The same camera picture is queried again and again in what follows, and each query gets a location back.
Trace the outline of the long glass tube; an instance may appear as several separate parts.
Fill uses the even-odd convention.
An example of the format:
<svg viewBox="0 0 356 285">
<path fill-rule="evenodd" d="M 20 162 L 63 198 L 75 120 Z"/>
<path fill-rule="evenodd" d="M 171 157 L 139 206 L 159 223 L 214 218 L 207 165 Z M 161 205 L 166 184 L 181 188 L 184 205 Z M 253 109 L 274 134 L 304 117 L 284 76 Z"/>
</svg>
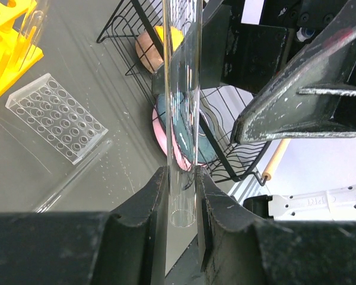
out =
<svg viewBox="0 0 356 285">
<path fill-rule="evenodd" d="M 163 1 L 163 33 L 169 219 L 185 228 L 196 220 L 202 2 Z"/>
<path fill-rule="evenodd" d="M 19 55 L 20 69 L 25 66 L 26 61 L 29 61 L 33 57 L 42 34 L 45 18 L 45 13 L 39 9 L 34 10 L 27 18 L 24 29 L 21 32 L 25 41 Z"/>
<path fill-rule="evenodd" d="M 44 213 L 52 209 L 61 198 L 72 190 L 80 180 L 112 147 L 113 140 L 102 141 L 85 159 L 79 162 L 78 166 L 52 188 L 51 194 L 41 200 L 32 212 Z"/>
</svg>

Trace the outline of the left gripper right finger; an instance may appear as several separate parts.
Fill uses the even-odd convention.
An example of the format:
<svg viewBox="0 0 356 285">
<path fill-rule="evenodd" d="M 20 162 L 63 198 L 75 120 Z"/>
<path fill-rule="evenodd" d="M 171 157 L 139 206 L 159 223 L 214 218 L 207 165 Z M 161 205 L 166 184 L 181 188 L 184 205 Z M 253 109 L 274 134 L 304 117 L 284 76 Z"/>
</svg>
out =
<svg viewBox="0 0 356 285">
<path fill-rule="evenodd" d="M 265 220 L 196 171 L 207 284 L 356 284 L 356 221 Z"/>
</svg>

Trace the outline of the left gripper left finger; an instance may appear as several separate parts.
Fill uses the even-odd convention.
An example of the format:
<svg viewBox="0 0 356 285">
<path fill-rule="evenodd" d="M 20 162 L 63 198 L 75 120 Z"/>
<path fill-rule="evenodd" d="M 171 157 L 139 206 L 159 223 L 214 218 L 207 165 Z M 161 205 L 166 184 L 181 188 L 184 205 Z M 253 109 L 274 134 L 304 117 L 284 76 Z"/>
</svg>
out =
<svg viewBox="0 0 356 285">
<path fill-rule="evenodd" d="M 112 211 L 0 213 L 0 284 L 163 284 L 168 175 Z"/>
</svg>

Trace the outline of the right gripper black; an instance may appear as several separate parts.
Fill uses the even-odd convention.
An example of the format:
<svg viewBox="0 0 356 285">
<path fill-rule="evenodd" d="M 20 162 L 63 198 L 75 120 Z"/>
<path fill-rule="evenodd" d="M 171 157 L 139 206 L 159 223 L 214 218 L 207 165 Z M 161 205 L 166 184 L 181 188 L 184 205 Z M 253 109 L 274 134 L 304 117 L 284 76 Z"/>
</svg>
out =
<svg viewBox="0 0 356 285">
<path fill-rule="evenodd" d="M 257 24 L 242 23 L 244 1 L 223 3 L 205 7 L 200 43 L 191 23 L 173 52 L 171 90 L 258 93 L 232 143 L 356 137 L 356 1 L 264 1 Z"/>
</svg>

